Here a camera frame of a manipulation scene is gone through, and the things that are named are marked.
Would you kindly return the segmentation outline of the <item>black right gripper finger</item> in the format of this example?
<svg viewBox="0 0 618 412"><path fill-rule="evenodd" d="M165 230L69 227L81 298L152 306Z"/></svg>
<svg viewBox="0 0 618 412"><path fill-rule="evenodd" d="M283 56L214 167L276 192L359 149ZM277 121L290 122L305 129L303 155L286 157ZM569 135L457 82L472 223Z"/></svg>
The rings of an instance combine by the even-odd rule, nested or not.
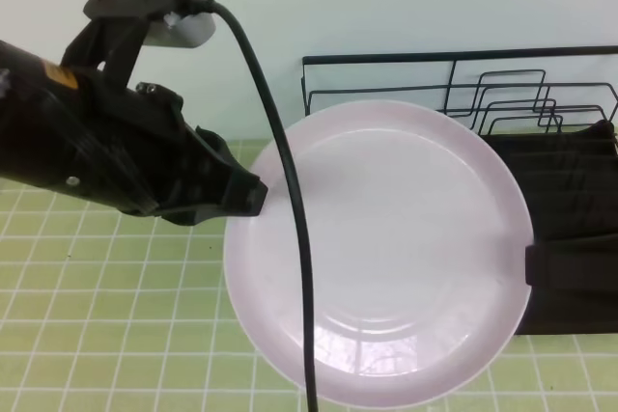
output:
<svg viewBox="0 0 618 412"><path fill-rule="evenodd" d="M617 238L560 239L527 246L525 281L533 288L616 292Z"/></svg>

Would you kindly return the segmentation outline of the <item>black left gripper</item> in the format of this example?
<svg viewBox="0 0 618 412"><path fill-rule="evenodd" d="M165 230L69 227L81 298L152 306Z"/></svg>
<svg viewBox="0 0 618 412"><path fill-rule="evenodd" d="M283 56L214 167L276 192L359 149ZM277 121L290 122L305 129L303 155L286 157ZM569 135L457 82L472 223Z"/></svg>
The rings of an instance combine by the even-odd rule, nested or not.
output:
<svg viewBox="0 0 618 412"><path fill-rule="evenodd" d="M181 226L261 213L268 187L232 163L221 137L185 122L180 95L152 83L85 82L62 97L71 152L64 194Z"/></svg>

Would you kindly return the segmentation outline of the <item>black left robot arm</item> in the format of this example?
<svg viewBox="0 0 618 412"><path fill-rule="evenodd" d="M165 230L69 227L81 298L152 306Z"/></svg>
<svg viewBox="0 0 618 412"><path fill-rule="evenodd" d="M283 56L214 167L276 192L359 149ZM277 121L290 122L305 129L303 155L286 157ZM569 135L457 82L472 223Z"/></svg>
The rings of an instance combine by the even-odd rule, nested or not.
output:
<svg viewBox="0 0 618 412"><path fill-rule="evenodd" d="M1 175L180 226L258 215L267 187L182 109L156 84L118 89L97 69L64 69L3 43Z"/></svg>

